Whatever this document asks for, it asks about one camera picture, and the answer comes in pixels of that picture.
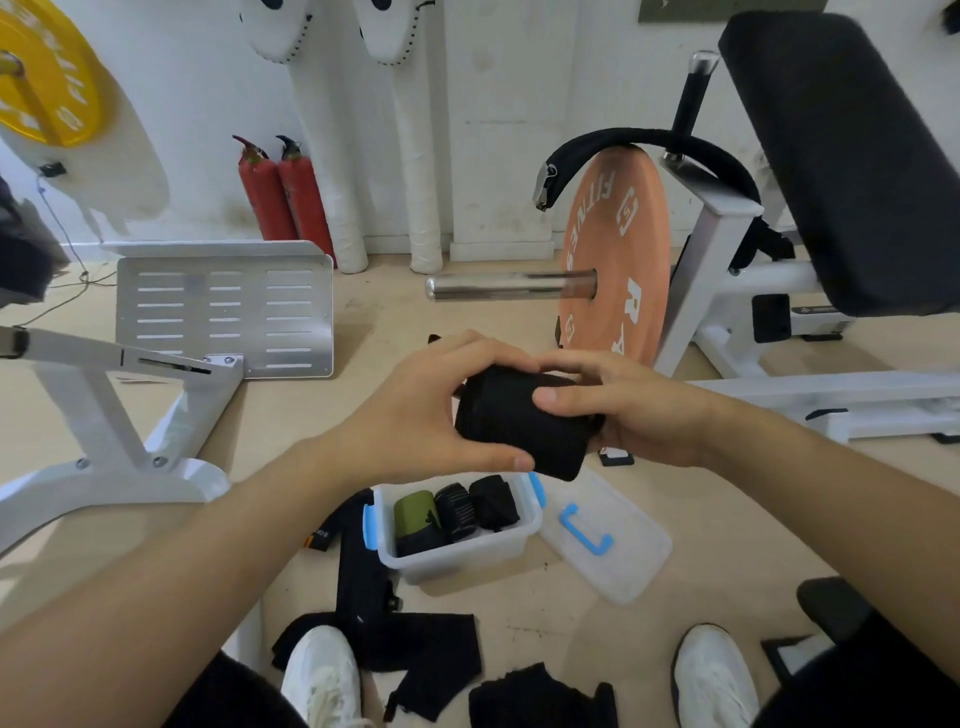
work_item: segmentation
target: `black fabric strap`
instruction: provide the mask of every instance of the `black fabric strap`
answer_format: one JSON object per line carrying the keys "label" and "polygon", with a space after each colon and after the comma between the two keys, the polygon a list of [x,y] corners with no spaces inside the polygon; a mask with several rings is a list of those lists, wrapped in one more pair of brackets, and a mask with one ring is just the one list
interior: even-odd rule
{"label": "black fabric strap", "polygon": [[[544,183],[544,206],[550,208],[564,191],[570,180],[588,161],[608,147],[628,144],[651,144],[664,147],[703,165],[717,180],[735,189],[756,203],[760,193],[754,178],[733,155],[696,136],[687,136],[665,129],[633,129],[615,127],[590,132],[570,139],[547,159],[545,166],[556,174],[547,176]],[[757,217],[744,235],[731,268],[747,267],[761,251],[774,260],[794,257],[793,245],[778,232],[770,230],[763,218]]]}

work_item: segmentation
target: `perforated metal platform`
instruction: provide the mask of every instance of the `perforated metal platform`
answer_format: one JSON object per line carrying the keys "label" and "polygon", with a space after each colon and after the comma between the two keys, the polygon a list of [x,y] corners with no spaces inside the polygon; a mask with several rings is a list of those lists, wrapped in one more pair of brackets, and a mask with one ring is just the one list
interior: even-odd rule
{"label": "perforated metal platform", "polygon": [[333,374],[333,265],[307,241],[115,243],[116,340],[203,358],[244,378]]}

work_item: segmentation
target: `hand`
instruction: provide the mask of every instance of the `hand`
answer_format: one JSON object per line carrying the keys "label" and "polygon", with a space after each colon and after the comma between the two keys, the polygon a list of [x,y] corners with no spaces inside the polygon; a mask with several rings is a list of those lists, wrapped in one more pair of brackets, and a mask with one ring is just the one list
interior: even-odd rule
{"label": "hand", "polygon": [[604,414],[592,447],[620,448],[668,465],[703,466],[708,436],[734,400],[675,381],[613,352],[556,350],[537,358],[542,372],[580,375],[581,386],[534,392],[534,403],[563,417]]}
{"label": "hand", "polygon": [[368,487],[470,471],[532,471],[529,453],[465,440],[453,427],[454,391],[492,364],[539,371],[530,354],[469,330],[435,341],[397,364],[370,398],[329,433],[338,452],[350,459],[351,480]]}

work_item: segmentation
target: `white sneaker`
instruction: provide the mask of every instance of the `white sneaker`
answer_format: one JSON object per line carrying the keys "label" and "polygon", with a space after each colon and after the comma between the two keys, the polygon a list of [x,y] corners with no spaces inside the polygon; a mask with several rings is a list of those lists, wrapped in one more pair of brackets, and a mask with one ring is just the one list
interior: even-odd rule
{"label": "white sneaker", "polygon": [[280,692],[310,728],[373,726],[361,717],[353,651],[333,627],[314,627],[303,635],[290,655]]}
{"label": "white sneaker", "polygon": [[754,680],[726,630],[698,624],[673,662],[673,706],[681,728],[747,728],[760,712]]}

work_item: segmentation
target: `left hand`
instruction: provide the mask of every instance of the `left hand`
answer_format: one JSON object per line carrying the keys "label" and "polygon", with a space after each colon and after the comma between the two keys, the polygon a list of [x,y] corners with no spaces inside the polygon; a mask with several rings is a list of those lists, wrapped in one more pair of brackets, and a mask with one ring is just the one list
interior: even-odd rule
{"label": "left hand", "polygon": [[452,397],[464,379],[492,364],[532,374],[530,354],[476,331],[446,336],[411,354],[367,401],[324,437],[332,438],[358,488],[408,483],[434,475],[534,468],[533,457],[508,445],[475,443],[453,427]]}

